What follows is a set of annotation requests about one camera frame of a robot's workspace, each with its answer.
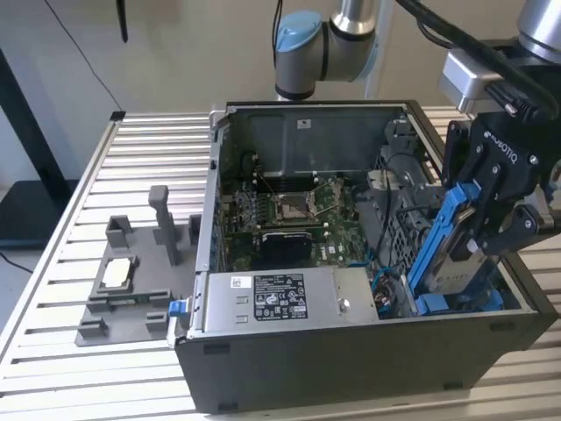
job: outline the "black stand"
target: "black stand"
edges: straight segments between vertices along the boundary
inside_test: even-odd
[[[40,182],[16,182],[0,202],[0,248],[42,248],[58,224],[76,181],[67,182],[0,49],[0,106]]]

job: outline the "white wall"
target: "white wall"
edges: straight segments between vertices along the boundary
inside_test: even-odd
[[[508,0],[508,8],[506,1],[425,3],[480,37],[515,33],[522,0]],[[275,0],[128,1],[127,44],[120,39],[114,0],[50,2],[128,111],[207,111],[227,100],[274,98]],[[0,46],[63,173],[79,177],[116,107],[42,0],[1,3]],[[327,18],[337,3],[287,0],[284,13],[311,9]],[[380,97],[446,103],[436,86],[444,52],[422,38],[399,6],[394,10]],[[363,93],[363,83],[325,82],[318,84],[316,98],[360,99]],[[27,160],[13,142],[2,148],[0,167]],[[1,171],[0,185],[34,178],[28,170]]]

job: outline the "slotted metal surface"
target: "slotted metal surface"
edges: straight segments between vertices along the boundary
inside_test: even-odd
[[[441,136],[451,119],[465,119],[448,107],[429,107],[426,112]],[[127,117],[121,125],[110,125],[53,243],[0,337],[0,346],[6,345],[0,365],[0,419],[207,418],[196,412],[175,354],[165,341],[78,348],[74,339],[105,247],[109,215],[125,213],[133,225],[155,225],[146,200],[156,183],[170,186],[169,208],[176,220],[185,222],[202,208],[208,122],[204,114],[138,115]],[[561,239],[549,239],[521,255],[561,310]],[[272,410],[232,418],[264,417],[561,419],[561,321],[530,350],[502,357],[469,393]]]

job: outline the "power supply label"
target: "power supply label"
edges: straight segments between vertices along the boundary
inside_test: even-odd
[[[303,274],[253,277],[253,316],[263,322],[308,318]]]

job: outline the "cable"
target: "cable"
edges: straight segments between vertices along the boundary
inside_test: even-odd
[[[408,157],[410,157],[410,158],[415,158],[415,156],[414,156],[411,152],[396,152],[396,153],[390,155],[389,158],[386,160],[386,165],[385,165],[385,167],[386,167],[386,170],[389,169],[389,170],[390,170],[391,172],[393,172],[394,174],[395,174],[395,172],[394,172],[393,169],[391,169],[388,165],[389,165],[389,162],[390,162],[393,158],[395,158],[396,156],[408,156]]]
[[[442,48],[446,48],[447,50],[450,50],[455,47],[450,41],[447,41],[446,39],[438,38],[438,36],[432,33],[429,30],[429,28],[423,25],[421,21],[419,21],[418,19],[417,19],[417,26],[419,27],[419,31],[421,31],[424,38],[428,39],[433,44],[441,46]]]
[[[273,18],[273,30],[271,33],[271,43],[273,47],[273,64],[276,66],[277,63],[277,40],[279,37],[279,25],[281,24],[282,18],[282,3],[283,0],[277,0],[277,8],[274,11]]]
[[[388,265],[384,265],[382,264],[381,258],[380,258],[380,249],[382,247],[382,243],[384,242],[384,237],[386,237],[386,232],[387,232],[387,228],[389,226],[389,213],[391,211],[392,208],[392,190],[389,187],[389,178],[387,177],[387,171],[386,171],[386,193],[387,193],[387,199],[386,199],[386,211],[385,211],[385,215],[384,215],[384,225],[382,226],[382,232],[380,234],[380,237],[378,238],[378,244],[376,245],[376,251],[374,252],[375,256],[376,256],[376,261],[378,261],[378,264],[382,267],[387,267]],[[392,260],[392,250],[390,248],[389,250],[389,259]]]
[[[413,15],[417,21],[428,26],[456,47],[465,50],[474,60],[498,73],[506,82],[509,82],[513,87],[527,95],[543,109],[550,120],[557,118],[559,115],[559,104],[553,95],[534,82],[519,68],[513,66],[506,57],[497,53],[490,46],[479,42],[469,33],[442,19],[435,12],[422,5],[419,0],[396,1],[403,9]]]
[[[101,78],[97,75],[96,71],[94,70],[94,68],[92,67],[91,63],[88,60],[88,57],[86,57],[86,54],[82,51],[82,49],[80,48],[80,46],[78,45],[78,43],[76,42],[76,40],[74,39],[74,37],[70,34],[70,32],[68,31],[67,27],[64,26],[64,24],[62,23],[62,21],[59,18],[59,15],[56,14],[56,11],[54,11],[53,6],[51,6],[51,4],[48,2],[48,0],[43,0],[46,4],[46,6],[51,10],[51,12],[53,13],[53,16],[56,18],[56,20],[59,22],[60,27],[64,30],[64,32],[67,33],[67,36],[70,38],[70,40],[74,43],[74,45],[76,46],[76,48],[78,49],[78,51],[80,52],[80,54],[82,55],[82,58],[86,61],[86,64],[89,67],[89,70],[91,71],[92,75],[101,83],[101,85],[105,88],[105,90],[107,91],[107,93],[109,94],[109,96],[111,97],[111,99],[113,100],[113,102],[115,103],[115,105],[118,107],[118,109],[120,111],[123,110],[123,107],[121,107],[121,105],[119,104],[119,102],[117,101],[117,99],[115,99],[115,97],[113,96],[113,94],[111,93],[111,91],[109,90],[109,88],[107,88],[107,85],[105,85],[105,83],[103,83],[103,81],[101,80]]]
[[[28,269],[28,268],[26,268],[25,266],[18,265],[17,263],[15,263],[15,262],[11,261],[10,259],[8,259],[4,253],[0,253],[0,257],[2,257],[2,258],[5,260],[6,263],[8,263],[9,265],[12,265],[12,266],[15,267],[15,268],[24,270],[24,271],[27,272],[28,274],[32,274],[32,273],[33,273],[33,271],[32,271],[31,269]]]

